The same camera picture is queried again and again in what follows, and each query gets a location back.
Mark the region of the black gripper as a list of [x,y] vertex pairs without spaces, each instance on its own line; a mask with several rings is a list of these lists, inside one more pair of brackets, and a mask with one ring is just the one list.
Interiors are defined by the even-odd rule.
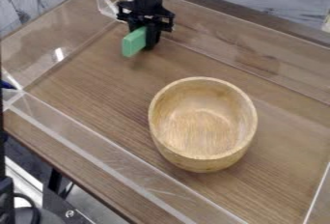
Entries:
[[161,40],[162,31],[172,32],[176,14],[164,6],[164,0],[131,0],[118,3],[118,19],[129,24],[129,30],[146,30],[146,49],[152,50]]

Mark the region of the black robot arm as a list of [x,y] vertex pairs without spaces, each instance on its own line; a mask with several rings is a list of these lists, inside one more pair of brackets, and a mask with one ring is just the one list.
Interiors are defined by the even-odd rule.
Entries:
[[146,29],[146,49],[152,50],[161,41],[162,32],[172,32],[176,14],[164,5],[164,0],[131,0],[118,3],[117,17],[135,32]]

